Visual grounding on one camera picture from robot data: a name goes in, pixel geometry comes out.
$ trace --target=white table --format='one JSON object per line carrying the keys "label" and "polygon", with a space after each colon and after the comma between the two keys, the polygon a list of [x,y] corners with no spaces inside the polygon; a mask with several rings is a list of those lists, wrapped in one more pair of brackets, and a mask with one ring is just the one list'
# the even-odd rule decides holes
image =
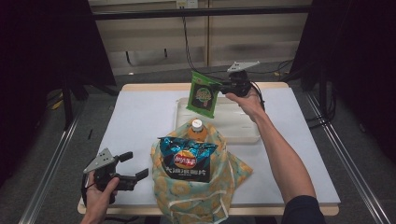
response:
{"label": "white table", "polygon": [[[258,84],[267,114],[299,154],[311,175],[321,211],[325,216],[336,215],[340,199],[291,88],[285,83]],[[132,151],[134,158],[119,163],[117,172],[135,175],[149,168],[149,175],[139,181],[133,191],[119,191],[116,202],[107,210],[109,214],[162,214],[152,190],[149,153],[157,137],[174,130],[177,100],[189,96],[190,86],[190,83],[170,83],[128,84],[123,87],[98,151],[107,147],[113,156]],[[230,215],[282,215],[285,204],[272,176],[262,140],[253,144],[228,144],[227,148],[254,170],[252,176],[235,191]],[[81,201],[78,211],[85,213]]]}

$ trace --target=gray carpet floor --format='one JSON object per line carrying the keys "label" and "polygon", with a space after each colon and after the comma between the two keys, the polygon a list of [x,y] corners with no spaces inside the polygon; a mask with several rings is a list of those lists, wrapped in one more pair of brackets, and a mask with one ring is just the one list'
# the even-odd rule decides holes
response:
{"label": "gray carpet floor", "polygon": [[[266,63],[255,69],[272,71],[278,63]],[[225,70],[225,67],[203,71]],[[277,81],[278,77],[270,74],[249,74],[254,81]],[[226,77],[226,73],[214,76]],[[150,82],[190,82],[191,70],[166,71],[151,74],[116,77],[120,88],[127,83]],[[289,82],[297,101],[306,118],[315,116],[305,92],[300,88],[300,80]],[[52,179],[49,192],[41,204],[35,223],[79,223],[82,215],[77,206],[80,198],[81,172],[99,148],[106,126],[111,119],[117,97],[105,94],[93,87],[87,87],[89,99],[83,104],[73,101],[74,108],[82,105],[83,111],[78,120],[74,134],[64,152],[56,175]],[[350,156],[361,171],[367,184],[382,204],[391,222],[396,222],[396,165],[386,158],[369,132],[363,132],[360,121],[345,105],[337,99],[335,117],[332,126],[337,131]],[[35,192],[42,175],[52,158],[55,148],[64,134],[63,106],[56,110],[48,109],[36,130],[35,141],[31,149],[21,158],[21,163],[14,175],[0,188],[0,223],[18,223]],[[357,191],[347,170],[335,152],[327,134],[321,127],[311,130],[318,145],[319,152],[329,171],[330,177],[340,196],[340,212],[337,216],[326,217],[329,224],[375,223],[365,201]]]}

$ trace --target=sleeve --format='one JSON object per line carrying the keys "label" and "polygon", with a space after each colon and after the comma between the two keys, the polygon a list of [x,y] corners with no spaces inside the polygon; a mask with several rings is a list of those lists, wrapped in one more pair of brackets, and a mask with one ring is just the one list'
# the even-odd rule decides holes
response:
{"label": "sleeve", "polygon": [[318,200],[301,195],[291,199],[285,208],[282,224],[325,224]]}

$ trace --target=forearm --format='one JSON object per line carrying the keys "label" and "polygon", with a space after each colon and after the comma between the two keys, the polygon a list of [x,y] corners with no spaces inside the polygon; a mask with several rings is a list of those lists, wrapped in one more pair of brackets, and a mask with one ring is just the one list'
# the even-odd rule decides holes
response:
{"label": "forearm", "polygon": [[316,197],[311,178],[300,157],[276,129],[265,112],[254,119],[268,155],[274,179],[285,203],[299,195]]}

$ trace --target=white tray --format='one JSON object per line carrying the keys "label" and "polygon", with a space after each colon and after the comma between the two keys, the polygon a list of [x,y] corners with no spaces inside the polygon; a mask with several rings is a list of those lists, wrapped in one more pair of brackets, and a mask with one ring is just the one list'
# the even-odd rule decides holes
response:
{"label": "white tray", "polygon": [[198,118],[213,124],[226,138],[227,143],[255,143],[260,139],[257,125],[237,103],[225,97],[219,97],[216,102],[215,117],[210,119],[187,109],[188,101],[187,97],[177,100],[175,128],[190,119]]}

